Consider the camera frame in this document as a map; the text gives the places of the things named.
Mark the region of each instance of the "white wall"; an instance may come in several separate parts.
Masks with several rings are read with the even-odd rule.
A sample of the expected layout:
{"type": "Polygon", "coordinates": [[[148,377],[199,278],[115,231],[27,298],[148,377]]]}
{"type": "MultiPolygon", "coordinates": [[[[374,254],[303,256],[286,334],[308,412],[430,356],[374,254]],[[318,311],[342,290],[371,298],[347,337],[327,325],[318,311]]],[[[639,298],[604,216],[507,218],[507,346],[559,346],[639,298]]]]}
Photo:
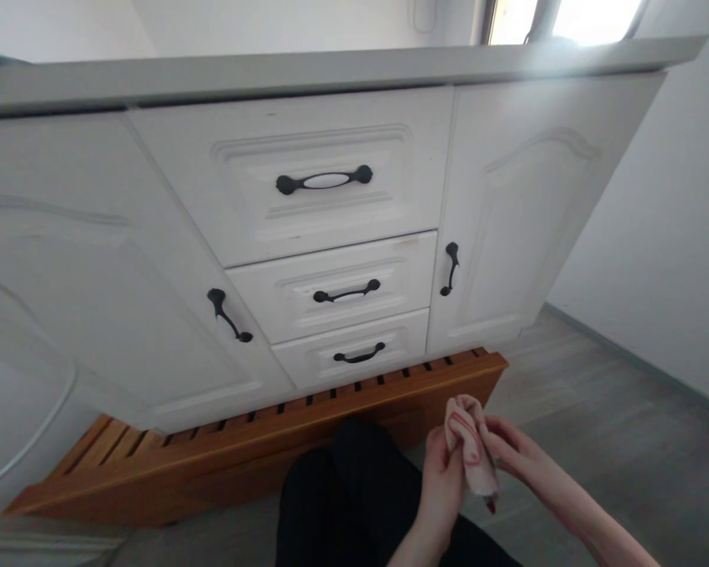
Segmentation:
{"type": "Polygon", "coordinates": [[[0,55],[47,63],[155,54],[132,0],[0,0],[0,55]]]}
{"type": "Polygon", "coordinates": [[[480,45],[485,0],[439,0],[441,45],[480,45]]]}
{"type": "MultiPolygon", "coordinates": [[[[639,35],[709,34],[709,0],[651,0],[639,35]]],[[[675,68],[549,302],[709,396],[709,42],[675,68]]]]}
{"type": "Polygon", "coordinates": [[[134,0],[134,7],[158,54],[182,57],[441,45],[440,1],[134,0]]]}

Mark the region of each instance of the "cloth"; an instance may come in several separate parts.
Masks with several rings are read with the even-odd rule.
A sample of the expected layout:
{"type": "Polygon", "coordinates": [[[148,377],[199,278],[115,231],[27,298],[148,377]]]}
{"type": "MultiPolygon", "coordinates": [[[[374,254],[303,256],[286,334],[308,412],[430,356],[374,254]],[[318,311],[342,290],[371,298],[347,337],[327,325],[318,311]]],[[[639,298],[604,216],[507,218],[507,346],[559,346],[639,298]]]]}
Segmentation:
{"type": "MultiPolygon", "coordinates": [[[[421,484],[384,428],[344,420],[330,447],[305,453],[287,475],[276,565],[386,565],[415,520],[421,484]]],[[[440,564],[519,567],[463,516],[440,564]]]]}
{"type": "Polygon", "coordinates": [[[470,490],[486,501],[491,513],[496,513],[499,478],[496,465],[488,452],[489,433],[483,417],[483,406],[473,396],[459,395],[447,401],[444,418],[447,446],[453,451],[462,440],[462,461],[470,490]]]}

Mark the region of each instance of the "wooden base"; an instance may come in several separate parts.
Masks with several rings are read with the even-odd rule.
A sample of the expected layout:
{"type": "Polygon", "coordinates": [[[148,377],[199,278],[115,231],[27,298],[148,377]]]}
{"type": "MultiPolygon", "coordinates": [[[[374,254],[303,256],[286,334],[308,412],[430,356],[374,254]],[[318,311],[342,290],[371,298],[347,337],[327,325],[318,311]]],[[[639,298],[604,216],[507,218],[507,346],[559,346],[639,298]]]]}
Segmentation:
{"type": "Polygon", "coordinates": [[[443,422],[449,397],[485,404],[507,366],[498,353],[468,350],[167,437],[103,415],[4,514],[157,527],[249,502],[279,491],[294,460],[328,444],[345,417],[414,447],[443,422]]]}

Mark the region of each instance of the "baseboard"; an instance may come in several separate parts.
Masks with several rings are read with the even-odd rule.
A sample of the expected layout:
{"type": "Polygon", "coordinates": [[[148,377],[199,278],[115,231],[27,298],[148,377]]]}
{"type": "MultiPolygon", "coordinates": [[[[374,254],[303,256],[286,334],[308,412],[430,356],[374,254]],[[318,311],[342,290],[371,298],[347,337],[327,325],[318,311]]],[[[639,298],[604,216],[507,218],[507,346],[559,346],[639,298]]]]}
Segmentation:
{"type": "Polygon", "coordinates": [[[0,532],[0,565],[82,565],[112,551],[124,538],[0,532]]]}
{"type": "Polygon", "coordinates": [[[641,358],[637,354],[630,352],[625,347],[608,339],[597,331],[594,331],[585,323],[582,323],[575,317],[568,315],[560,308],[554,307],[551,303],[544,303],[544,308],[542,310],[551,313],[561,321],[567,323],[570,327],[574,328],[582,335],[589,337],[590,339],[600,344],[602,347],[605,347],[613,353],[617,354],[619,357],[624,358],[625,360],[627,360],[627,362],[629,362],[636,368],[653,375],[657,380],[661,380],[665,384],[669,384],[671,387],[678,390],[684,396],[693,398],[694,401],[696,401],[700,406],[709,411],[709,396],[704,394],[702,391],[696,390],[693,386],[690,386],[679,378],[667,374],[667,372],[664,372],[664,370],[657,368],[651,362],[641,358]]]}

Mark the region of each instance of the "drawer handle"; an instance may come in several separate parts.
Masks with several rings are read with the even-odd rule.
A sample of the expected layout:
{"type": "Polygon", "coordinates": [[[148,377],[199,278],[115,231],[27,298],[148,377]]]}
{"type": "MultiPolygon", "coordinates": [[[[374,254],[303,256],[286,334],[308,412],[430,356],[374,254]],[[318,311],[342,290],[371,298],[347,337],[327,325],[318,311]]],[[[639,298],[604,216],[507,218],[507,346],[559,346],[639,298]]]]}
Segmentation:
{"type": "Polygon", "coordinates": [[[284,195],[291,195],[297,189],[332,189],[352,181],[370,183],[372,178],[373,170],[367,165],[360,165],[352,173],[316,173],[301,180],[295,180],[289,176],[279,176],[276,180],[276,189],[284,195]]]}
{"type": "Polygon", "coordinates": [[[226,299],[226,292],[213,288],[207,292],[207,298],[211,303],[213,303],[213,307],[215,307],[215,318],[217,319],[218,317],[223,317],[226,320],[226,323],[231,325],[231,329],[233,329],[236,339],[242,343],[249,343],[252,340],[252,333],[240,333],[239,329],[236,328],[236,325],[234,325],[233,321],[228,318],[228,315],[226,315],[226,312],[223,310],[223,301],[226,299]]]}
{"type": "Polygon", "coordinates": [[[331,303],[336,302],[337,299],[341,299],[342,297],[347,297],[348,295],[359,295],[361,297],[364,297],[368,295],[369,291],[375,291],[380,287],[380,281],[378,280],[371,280],[368,282],[368,284],[365,286],[364,289],[357,290],[357,291],[348,291],[347,293],[343,294],[338,294],[338,295],[328,295],[325,291],[316,291],[313,294],[313,299],[317,301],[318,303],[323,303],[330,301],[331,303]]]}
{"type": "Polygon", "coordinates": [[[336,353],[333,355],[333,359],[336,362],[349,362],[349,364],[357,364],[358,362],[365,362],[373,358],[379,350],[386,348],[383,343],[378,343],[372,353],[360,354],[358,357],[347,358],[346,354],[336,353]]]}
{"type": "Polygon", "coordinates": [[[447,244],[447,254],[451,257],[451,272],[449,272],[449,285],[441,288],[441,294],[446,297],[451,293],[451,279],[455,276],[455,268],[459,267],[459,260],[457,259],[457,252],[459,251],[459,246],[457,243],[447,244]]]}

